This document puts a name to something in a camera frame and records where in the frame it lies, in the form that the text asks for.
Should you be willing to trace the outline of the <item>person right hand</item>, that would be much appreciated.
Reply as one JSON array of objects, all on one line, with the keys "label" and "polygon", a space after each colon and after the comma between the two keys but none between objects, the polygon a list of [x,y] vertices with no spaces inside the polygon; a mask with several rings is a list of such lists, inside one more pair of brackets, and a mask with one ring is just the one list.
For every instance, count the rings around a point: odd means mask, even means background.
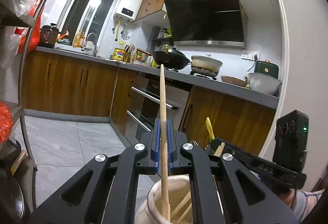
[{"label": "person right hand", "polygon": [[297,197],[297,191],[295,189],[289,189],[286,193],[279,195],[279,198],[290,208],[293,209]]}]

